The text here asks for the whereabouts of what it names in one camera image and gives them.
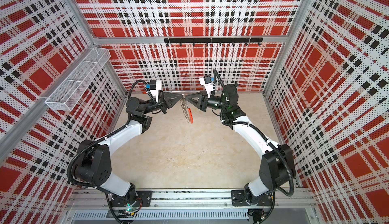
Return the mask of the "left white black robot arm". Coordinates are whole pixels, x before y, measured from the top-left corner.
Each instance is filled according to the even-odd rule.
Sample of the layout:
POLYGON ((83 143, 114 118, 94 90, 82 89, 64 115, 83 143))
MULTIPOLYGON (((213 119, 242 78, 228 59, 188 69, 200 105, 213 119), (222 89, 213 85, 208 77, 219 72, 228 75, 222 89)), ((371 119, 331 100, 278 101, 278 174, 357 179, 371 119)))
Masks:
POLYGON ((182 99, 181 94, 164 92, 161 82, 152 80, 147 83, 138 80, 134 85, 143 84, 148 100, 143 100, 128 93, 126 123, 106 136, 80 143, 76 155, 67 168, 68 180, 78 186, 95 188, 115 198, 121 205, 132 206, 141 198, 136 187, 117 176, 112 171, 111 156, 124 144, 145 133, 152 123, 152 113, 167 113, 182 99))

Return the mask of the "silver keyring with red handle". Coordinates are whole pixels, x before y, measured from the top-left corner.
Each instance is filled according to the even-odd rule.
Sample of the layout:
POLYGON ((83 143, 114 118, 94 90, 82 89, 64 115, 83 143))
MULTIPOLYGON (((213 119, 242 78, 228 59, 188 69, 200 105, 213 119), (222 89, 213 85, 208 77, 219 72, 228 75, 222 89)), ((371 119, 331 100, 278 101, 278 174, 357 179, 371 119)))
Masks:
POLYGON ((182 98, 180 99, 180 105, 184 114, 184 117, 188 123, 193 123, 193 116, 191 113, 191 109, 189 108, 186 100, 185 100, 185 95, 182 94, 182 98))

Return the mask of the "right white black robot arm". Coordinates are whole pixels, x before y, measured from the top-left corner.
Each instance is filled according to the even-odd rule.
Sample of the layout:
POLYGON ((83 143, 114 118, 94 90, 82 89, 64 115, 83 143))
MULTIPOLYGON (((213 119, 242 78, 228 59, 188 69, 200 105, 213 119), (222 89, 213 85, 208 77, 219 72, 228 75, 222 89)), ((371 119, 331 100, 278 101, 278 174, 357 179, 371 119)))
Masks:
POLYGON ((185 95, 184 104, 190 103, 201 111, 218 109, 222 125, 238 133, 260 157, 258 177, 245 185, 243 201, 251 206, 265 197, 275 201, 276 191, 293 196, 296 170, 292 149, 272 140, 252 123, 239 107, 238 83, 225 84, 217 70, 199 81, 205 89, 185 95))

